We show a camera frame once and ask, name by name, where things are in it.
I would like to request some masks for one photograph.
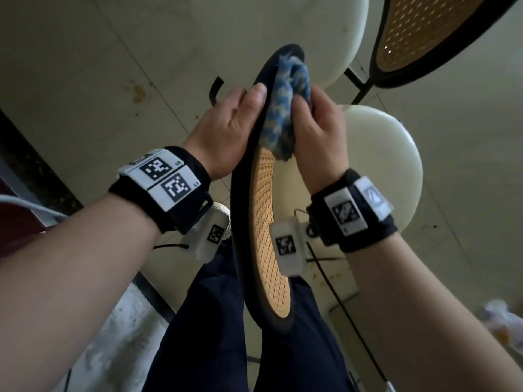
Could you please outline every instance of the black wristband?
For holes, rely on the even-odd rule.
[[[307,208],[311,216],[311,224],[316,230],[324,245],[330,246],[337,243],[339,248],[347,253],[363,249],[376,242],[383,240],[397,231],[392,216],[385,217],[382,221],[367,203],[354,183],[360,179],[360,175],[353,169],[348,169],[345,174],[335,183],[324,188],[311,196],[312,204]],[[331,209],[325,202],[325,197],[347,187],[357,208],[361,212],[367,228],[354,234],[345,236],[335,220]]]
[[[178,204],[167,211],[164,211],[156,203],[148,191],[142,189],[139,184],[127,176],[120,176],[109,188],[109,192],[140,206],[158,225],[162,234],[173,230],[186,234],[213,204],[212,198],[208,193],[211,180],[203,165],[187,150],[174,146],[166,147],[165,149],[180,158],[189,167],[200,181],[200,187],[191,191]]]

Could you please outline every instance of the hand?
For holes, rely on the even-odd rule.
[[[247,92],[236,88],[209,109],[183,148],[196,157],[211,181],[227,176],[239,163],[247,139],[267,98],[267,88],[256,84]]]
[[[304,98],[292,99],[297,168],[311,195],[342,177],[349,168],[345,114],[319,87],[311,87],[313,115]]]

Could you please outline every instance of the white plastic bag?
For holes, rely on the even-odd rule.
[[[496,340],[523,355],[523,319],[510,313],[502,300],[492,300],[484,309],[487,320],[483,324]]]

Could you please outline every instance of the dark pants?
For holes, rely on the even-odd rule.
[[[291,279],[291,288],[294,325],[286,335],[263,331],[255,390],[355,391],[310,286],[298,277]],[[248,391],[243,306],[228,239],[196,275],[167,328],[143,390]]]

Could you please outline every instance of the cleaning rag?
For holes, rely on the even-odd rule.
[[[307,66],[296,56],[280,56],[269,107],[258,144],[276,159],[287,161],[294,151],[291,102],[294,94],[303,96],[311,107],[311,85]]]

